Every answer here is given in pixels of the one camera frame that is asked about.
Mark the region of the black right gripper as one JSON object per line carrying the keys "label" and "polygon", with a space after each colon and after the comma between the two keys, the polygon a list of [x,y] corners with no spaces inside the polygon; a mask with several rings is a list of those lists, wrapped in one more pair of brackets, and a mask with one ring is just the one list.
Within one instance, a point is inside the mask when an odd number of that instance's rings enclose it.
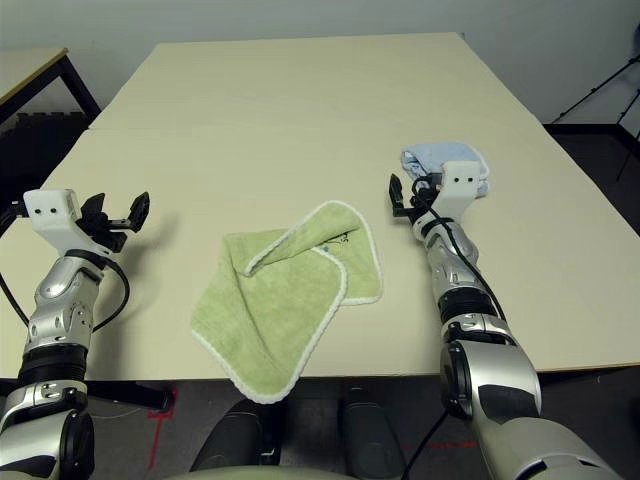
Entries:
{"label": "black right gripper", "polygon": [[390,175],[388,192],[393,216],[408,217],[411,223],[430,212],[438,195],[438,192],[431,188],[431,175],[419,176],[413,181],[411,206],[408,209],[404,206],[402,183],[395,174]]}

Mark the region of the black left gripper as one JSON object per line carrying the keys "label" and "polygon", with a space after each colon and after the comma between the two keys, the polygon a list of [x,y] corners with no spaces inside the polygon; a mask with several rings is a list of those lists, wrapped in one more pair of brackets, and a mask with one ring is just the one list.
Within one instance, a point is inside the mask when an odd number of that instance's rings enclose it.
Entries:
{"label": "black left gripper", "polygon": [[127,219],[119,220],[109,219],[103,211],[104,200],[104,193],[89,197],[81,206],[82,216],[77,225],[95,243],[113,253],[120,253],[127,240],[125,231],[139,232],[143,227],[150,210],[150,196],[148,192],[137,196]]}

